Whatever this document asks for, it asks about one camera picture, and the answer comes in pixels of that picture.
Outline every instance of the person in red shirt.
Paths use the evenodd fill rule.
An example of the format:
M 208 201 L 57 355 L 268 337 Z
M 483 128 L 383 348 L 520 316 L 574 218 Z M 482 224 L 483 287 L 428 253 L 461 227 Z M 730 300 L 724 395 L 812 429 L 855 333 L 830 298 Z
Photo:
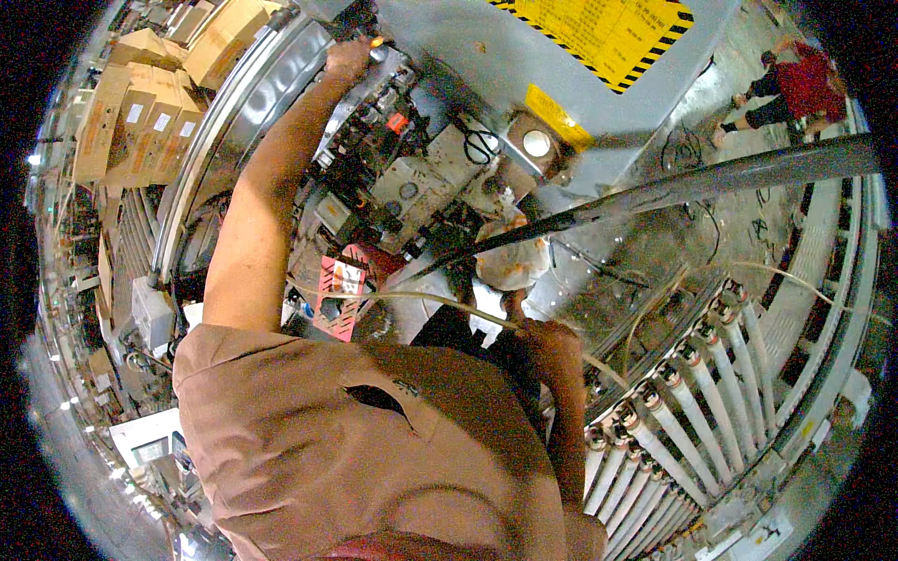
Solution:
M 795 52 L 798 62 L 776 62 L 777 55 L 784 50 Z M 845 119 L 848 90 L 825 53 L 797 39 L 786 38 L 765 52 L 761 62 L 769 68 L 767 74 L 752 82 L 748 92 L 734 95 L 733 104 L 742 108 L 752 97 L 777 97 L 756 110 L 746 111 L 744 117 L 716 127 L 711 139 L 714 146 L 719 148 L 727 133 L 783 123 L 791 118 L 810 117 L 805 130 L 810 136 Z

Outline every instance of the hole in shirt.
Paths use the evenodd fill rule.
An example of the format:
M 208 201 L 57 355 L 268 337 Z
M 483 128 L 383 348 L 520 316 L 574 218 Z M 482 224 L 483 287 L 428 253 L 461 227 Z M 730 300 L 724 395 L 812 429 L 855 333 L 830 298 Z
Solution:
M 402 405 L 392 395 L 376 386 L 349 386 L 344 388 L 349 397 L 373 408 L 388 409 L 405 416 Z

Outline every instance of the red shirt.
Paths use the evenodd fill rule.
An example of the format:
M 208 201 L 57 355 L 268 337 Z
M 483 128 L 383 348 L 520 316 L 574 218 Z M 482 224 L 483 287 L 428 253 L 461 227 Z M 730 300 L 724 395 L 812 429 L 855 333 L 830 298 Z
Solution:
M 798 62 L 777 63 L 779 90 L 786 98 L 788 110 L 795 118 L 826 111 L 826 120 L 836 123 L 846 117 L 845 96 L 834 92 L 826 83 L 830 71 L 826 55 L 805 43 L 796 42 Z

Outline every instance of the white roller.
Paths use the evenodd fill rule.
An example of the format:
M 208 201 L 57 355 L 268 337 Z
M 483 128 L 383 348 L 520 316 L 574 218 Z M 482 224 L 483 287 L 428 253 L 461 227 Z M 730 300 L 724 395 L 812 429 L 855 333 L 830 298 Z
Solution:
M 724 326 L 726 338 L 729 339 L 730 346 L 733 348 L 735 365 L 745 382 L 745 393 L 748 394 L 748 404 L 751 406 L 749 410 L 754 428 L 754 440 L 761 446 L 767 442 L 767 434 L 764 433 L 764 412 L 761 409 L 761 395 L 758 393 L 758 380 L 754 375 L 752 358 L 748 355 L 748 347 L 745 345 L 745 339 L 742 337 L 742 330 L 739 329 L 736 317 L 734 316 L 729 323 L 723 321 L 721 323 Z
M 642 524 L 646 521 L 651 513 L 658 506 L 658 503 L 661 502 L 661 498 L 664 496 L 665 492 L 670 489 L 670 485 L 666 482 L 658 482 L 658 486 L 651 489 L 651 494 L 648 493 L 649 487 L 646 487 L 646 490 L 643 491 L 643 494 L 647 496 L 647 500 L 644 504 L 639 504 L 637 502 L 637 506 L 633 509 L 632 513 L 636 514 L 633 519 L 629 522 L 624 521 L 621 525 L 621 530 L 615 534 L 616 544 L 608 544 L 608 553 L 605 553 L 606 559 L 614 559 L 616 558 L 621 551 L 629 545 L 633 536 L 636 535 L 636 532 L 642 528 Z
M 595 476 L 599 472 L 599 466 L 602 465 L 602 458 L 611 448 L 605 440 L 597 443 L 590 443 L 589 450 L 586 451 L 585 482 L 583 484 L 583 500 L 589 495 L 589 491 L 593 488 Z
M 661 522 L 658 523 L 657 527 L 652 530 L 652 533 L 648 536 L 642 549 L 651 551 L 659 541 L 667 539 L 667 537 L 671 535 L 671 532 L 674 531 L 676 519 L 680 518 L 687 508 L 689 508 L 689 506 L 686 504 L 686 501 L 682 496 L 678 496 L 676 502 L 673 503 L 673 506 L 665 514 L 665 517 L 661 519 Z
M 614 486 L 612 487 L 611 493 L 608 495 L 608 499 L 605 500 L 605 503 L 602 505 L 602 510 L 599 511 L 598 518 L 602 522 L 602 524 L 605 524 L 606 522 L 608 522 L 608 519 L 611 518 L 611 515 L 614 512 L 614 508 L 621 501 L 624 493 L 627 492 L 629 483 L 633 479 L 633 476 L 636 474 L 636 468 L 638 467 L 639 449 L 631 450 L 627 455 L 627 461 L 625 461 L 623 464 L 621 474 L 614 481 Z
M 761 328 L 758 327 L 758 316 L 754 313 L 754 306 L 750 298 L 745 299 L 742 318 L 752 343 L 754 358 L 758 362 L 758 378 L 761 380 L 761 392 L 764 397 L 764 424 L 767 426 L 767 435 L 772 437 L 777 428 L 777 411 L 773 407 L 773 373 L 770 371 L 770 358 L 767 356 L 764 336 L 761 334 Z
M 627 431 L 632 434 L 636 440 L 639 442 L 639 445 L 646 449 L 646 451 L 655 459 L 661 467 L 667 470 L 667 473 L 671 475 L 674 481 L 679 484 L 686 493 L 689 493 L 689 496 L 692 499 L 700 504 L 702 507 L 708 506 L 708 496 L 701 492 L 699 486 L 695 484 L 695 481 L 686 473 L 686 470 L 682 468 L 680 463 L 677 460 L 674 460 L 674 456 L 665 448 L 661 441 L 657 439 L 657 437 L 652 434 L 652 431 L 648 430 L 646 424 L 640 419 L 636 413 L 632 413 L 632 416 L 629 421 L 629 425 L 625 425 Z
M 633 506 L 633 503 L 636 502 L 637 497 L 639 497 L 639 493 L 648 482 L 648 476 L 650 476 L 651 474 L 651 465 L 642 464 L 642 466 L 639 467 L 639 471 L 636 472 L 636 476 L 633 478 L 633 482 L 630 483 L 629 489 L 627 489 L 627 494 L 623 497 L 621 504 L 619 504 L 617 509 L 614 511 L 614 515 L 612 516 L 612 518 L 608 521 L 608 523 L 605 524 L 605 531 L 608 532 L 608 537 L 614 534 L 618 526 L 620 526 L 621 522 L 623 522 L 624 517 L 629 514 L 629 509 Z
M 730 465 L 733 466 L 736 473 L 742 473 L 745 471 L 745 464 L 742 462 L 742 452 L 739 451 L 739 444 L 736 441 L 735 431 L 733 430 L 733 422 L 726 412 L 724 400 L 720 397 L 720 392 L 718 391 L 718 386 L 714 383 L 714 379 L 711 378 L 708 365 L 705 364 L 699 353 L 695 353 L 694 361 L 689 363 L 689 370 L 692 372 L 692 377 L 695 378 L 695 383 L 699 384 L 701 395 L 705 396 L 705 402 L 708 403 L 711 414 L 718 424 Z
M 652 532 L 658 529 L 667 513 L 675 510 L 676 499 L 677 493 L 671 489 L 667 493 L 667 495 L 665 495 L 665 498 L 661 501 L 661 504 L 659 504 L 658 507 L 652 512 L 652 515 L 648 517 L 646 523 L 642 525 L 641 529 L 639 529 L 639 533 L 629 541 L 629 545 L 623 550 L 624 558 L 628 557 L 630 554 L 636 551 L 642 550 L 639 546 L 648 541 L 648 537 L 652 535 Z
M 733 474 L 730 472 L 729 466 L 726 464 L 724 453 L 720 450 L 718 439 L 711 431 L 708 419 L 701 413 L 699 405 L 695 402 L 692 392 L 686 382 L 679 373 L 673 373 L 666 381 L 667 388 L 680 404 L 682 412 L 686 414 L 686 418 L 692 424 L 695 434 L 699 436 L 701 443 L 704 444 L 705 450 L 708 451 L 711 461 L 714 463 L 714 469 L 717 471 L 720 480 L 728 486 L 733 482 Z
M 602 500 L 608 493 L 608 488 L 612 486 L 612 481 L 614 476 L 617 475 L 624 456 L 627 455 L 628 447 L 627 441 L 624 439 L 614 443 L 611 453 L 608 454 L 608 459 L 602 465 L 602 471 L 599 474 L 599 480 L 595 483 L 595 489 L 590 493 L 589 499 L 586 500 L 586 504 L 583 507 L 584 513 L 595 516 L 595 512 L 599 510 Z
M 674 417 L 674 414 L 671 413 L 670 408 L 655 393 L 654 389 L 652 389 L 651 392 L 653 394 L 652 397 L 654 398 L 654 403 L 646 404 L 648 406 L 648 412 L 661 424 L 661 427 L 665 430 L 667 435 L 671 437 L 673 443 L 680 449 L 683 457 L 690 463 L 692 468 L 695 469 L 695 472 L 699 475 L 705 489 L 713 496 L 720 496 L 720 485 L 718 485 L 717 481 L 714 479 L 711 470 L 708 469 L 708 464 L 701 458 L 699 451 L 695 448 L 695 444 L 689 439 L 686 431 L 682 429 L 680 423 L 676 420 L 676 417 Z
M 729 362 L 724 345 L 720 342 L 720 337 L 716 333 L 712 341 L 712 343 L 707 341 L 706 343 L 708 343 L 708 350 L 711 353 L 711 357 L 714 358 L 714 364 L 720 373 L 720 380 L 723 381 L 724 388 L 726 388 L 726 397 L 729 399 L 730 409 L 735 415 L 735 424 L 737 434 L 739 435 L 739 448 L 745 454 L 745 457 L 751 461 L 757 453 L 757 447 L 754 445 L 752 424 L 748 419 L 748 410 L 745 408 L 745 398 L 742 395 L 742 390 L 739 389 L 739 381 L 735 378 L 733 365 Z

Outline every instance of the white label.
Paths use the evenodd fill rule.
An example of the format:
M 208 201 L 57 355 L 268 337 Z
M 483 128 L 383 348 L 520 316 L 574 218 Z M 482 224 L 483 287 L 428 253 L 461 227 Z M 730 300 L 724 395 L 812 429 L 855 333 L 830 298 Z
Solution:
M 108 374 L 100 374 L 93 380 L 93 383 L 97 386 L 97 391 L 103 391 L 112 385 Z
M 128 112 L 128 118 L 125 119 L 126 123 L 137 123 L 137 120 L 140 118 L 141 111 L 144 110 L 143 105 L 139 105 L 135 103 L 131 106 L 131 111 Z
M 181 130 L 180 130 L 180 135 L 181 135 L 181 136 L 190 136 L 190 135 L 192 135 L 192 134 L 193 134 L 193 128 L 194 128 L 196 125 L 197 125 L 196 123 L 189 122 L 189 121 L 186 122 L 186 123 L 184 123 L 184 127 L 182 127 Z
M 172 116 L 171 116 L 171 115 L 166 115 L 165 113 L 163 113 L 163 114 L 160 115 L 159 118 L 156 120 L 156 124 L 153 125 L 153 130 L 158 130 L 159 132 L 163 132 L 163 131 L 165 130 L 165 127 L 168 125 L 168 122 L 169 122 L 170 120 L 172 120 Z

